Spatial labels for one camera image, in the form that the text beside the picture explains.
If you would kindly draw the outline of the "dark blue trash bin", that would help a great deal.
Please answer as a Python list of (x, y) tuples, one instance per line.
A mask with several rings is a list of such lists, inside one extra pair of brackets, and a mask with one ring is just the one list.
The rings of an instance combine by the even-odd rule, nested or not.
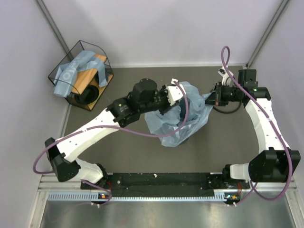
[[(190, 107), (190, 100), (187, 98), (187, 102), (188, 102), (188, 108)], [(186, 103), (185, 100), (182, 99), (181, 101), (179, 101), (179, 107), (180, 107), (180, 122), (183, 122), (186, 116)], [(180, 143), (180, 145), (183, 145), (185, 142), (187, 142), (188, 138), (185, 139), (184, 141), (182, 141)]]

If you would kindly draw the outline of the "light blue printed trash bag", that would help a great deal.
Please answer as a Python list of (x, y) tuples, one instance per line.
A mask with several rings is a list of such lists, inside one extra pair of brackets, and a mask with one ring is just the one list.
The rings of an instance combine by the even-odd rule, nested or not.
[(80, 95), (98, 75), (98, 87), (108, 84), (104, 62), (107, 57), (93, 51), (82, 50), (71, 62), (58, 67), (54, 78), (54, 95), (68, 97), (71, 93)]

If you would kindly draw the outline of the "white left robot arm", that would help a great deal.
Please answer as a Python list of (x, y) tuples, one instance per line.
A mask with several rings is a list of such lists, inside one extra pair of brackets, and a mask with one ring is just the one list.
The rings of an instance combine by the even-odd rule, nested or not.
[(114, 100), (97, 117), (60, 139), (48, 139), (46, 143), (47, 158), (59, 182), (71, 179), (85, 180), (97, 188), (107, 185), (108, 175), (100, 164), (92, 164), (79, 159), (86, 149), (106, 136), (126, 127), (140, 119), (141, 114), (159, 111), (165, 114), (185, 98), (183, 85), (172, 79), (169, 85), (160, 90), (157, 84), (148, 78), (133, 86), (125, 97)]

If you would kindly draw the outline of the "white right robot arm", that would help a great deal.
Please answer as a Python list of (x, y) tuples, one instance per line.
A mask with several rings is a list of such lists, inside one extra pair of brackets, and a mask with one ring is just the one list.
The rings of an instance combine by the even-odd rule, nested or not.
[(222, 183), (233, 188), (239, 180), (253, 182), (286, 182), (300, 162), (298, 150), (291, 150), (280, 133), (272, 110), (271, 96), (266, 87), (259, 87), (256, 70), (238, 72), (240, 86), (230, 85), (231, 79), (222, 67), (223, 77), (217, 82), (205, 103), (213, 107), (226, 106), (230, 102), (243, 104), (256, 132), (259, 154), (249, 163), (228, 164), (223, 169)]

